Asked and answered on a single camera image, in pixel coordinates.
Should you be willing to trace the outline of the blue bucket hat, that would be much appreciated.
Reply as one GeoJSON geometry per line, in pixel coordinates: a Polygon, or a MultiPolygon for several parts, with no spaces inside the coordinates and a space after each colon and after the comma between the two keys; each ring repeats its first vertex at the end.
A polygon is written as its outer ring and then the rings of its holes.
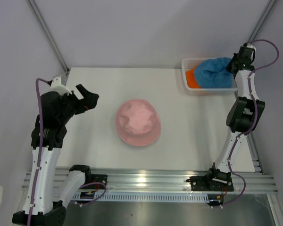
{"type": "Polygon", "coordinates": [[[196,66],[194,77],[203,89],[229,89],[232,87],[233,74],[226,67],[231,58],[219,57],[208,59],[196,66]]]}

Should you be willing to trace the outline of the pink bucket hat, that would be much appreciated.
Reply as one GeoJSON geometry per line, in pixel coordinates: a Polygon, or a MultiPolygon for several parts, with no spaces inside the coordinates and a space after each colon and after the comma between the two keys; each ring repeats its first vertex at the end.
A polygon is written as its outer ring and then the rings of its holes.
{"type": "Polygon", "coordinates": [[[130,99],[117,110],[115,128],[126,144],[148,146],[159,138],[161,120],[150,102],[144,99],[130,99]]]}

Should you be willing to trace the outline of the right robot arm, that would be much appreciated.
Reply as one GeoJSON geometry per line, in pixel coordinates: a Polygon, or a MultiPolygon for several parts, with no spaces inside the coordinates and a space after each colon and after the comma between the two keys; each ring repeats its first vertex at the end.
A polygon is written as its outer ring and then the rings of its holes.
{"type": "Polygon", "coordinates": [[[242,143],[258,124],[265,108],[265,102],[259,99],[255,89],[255,67],[252,65],[255,52],[254,46],[244,44],[226,67],[234,76],[238,97],[226,118],[229,130],[224,147],[205,179],[209,191],[222,191],[223,188],[233,191],[232,164],[242,143]]]}

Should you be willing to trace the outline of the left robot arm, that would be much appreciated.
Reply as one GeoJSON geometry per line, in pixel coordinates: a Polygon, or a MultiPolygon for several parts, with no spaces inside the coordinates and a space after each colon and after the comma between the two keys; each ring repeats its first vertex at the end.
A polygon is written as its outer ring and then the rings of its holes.
{"type": "Polygon", "coordinates": [[[91,169],[74,165],[67,179],[53,192],[57,161],[66,124],[75,116],[96,107],[99,95],[89,92],[81,84],[76,88],[82,99],[72,91],[51,90],[38,96],[39,115],[32,131],[33,164],[27,198],[21,211],[13,214],[12,223],[20,226],[61,226],[67,207],[79,188],[92,185],[91,169]]]}

